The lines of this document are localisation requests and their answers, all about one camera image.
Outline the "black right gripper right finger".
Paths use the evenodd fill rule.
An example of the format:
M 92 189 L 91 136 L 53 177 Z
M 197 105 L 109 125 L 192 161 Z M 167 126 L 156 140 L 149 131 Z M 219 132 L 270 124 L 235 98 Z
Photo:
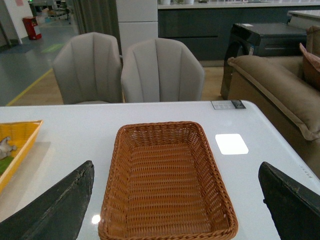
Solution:
M 268 162 L 258 180 L 275 228 L 282 240 L 320 238 L 320 195 Z

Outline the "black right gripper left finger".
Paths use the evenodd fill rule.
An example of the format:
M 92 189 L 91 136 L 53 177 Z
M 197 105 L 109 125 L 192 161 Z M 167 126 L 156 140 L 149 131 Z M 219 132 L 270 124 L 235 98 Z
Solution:
M 75 240 L 91 199 L 95 169 L 87 160 L 0 223 L 2 240 Z

